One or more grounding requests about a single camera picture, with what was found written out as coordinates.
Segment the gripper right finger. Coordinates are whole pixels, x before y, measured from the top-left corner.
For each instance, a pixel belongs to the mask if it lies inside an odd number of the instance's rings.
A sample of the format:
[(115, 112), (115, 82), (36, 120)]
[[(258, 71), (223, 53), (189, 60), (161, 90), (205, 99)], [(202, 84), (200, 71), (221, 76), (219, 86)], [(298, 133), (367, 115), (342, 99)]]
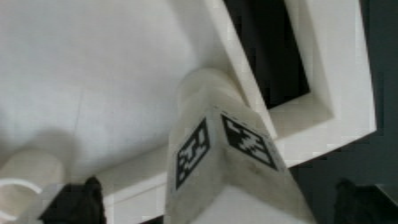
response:
[(335, 224), (398, 224), (398, 186), (340, 180)]

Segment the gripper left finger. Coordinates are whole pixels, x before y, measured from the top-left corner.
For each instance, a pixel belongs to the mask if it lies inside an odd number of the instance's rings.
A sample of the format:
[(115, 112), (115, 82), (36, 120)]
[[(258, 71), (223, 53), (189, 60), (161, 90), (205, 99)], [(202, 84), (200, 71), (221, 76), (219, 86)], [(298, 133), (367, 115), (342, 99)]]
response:
[(40, 216), (43, 224), (107, 224), (102, 183), (68, 184)]

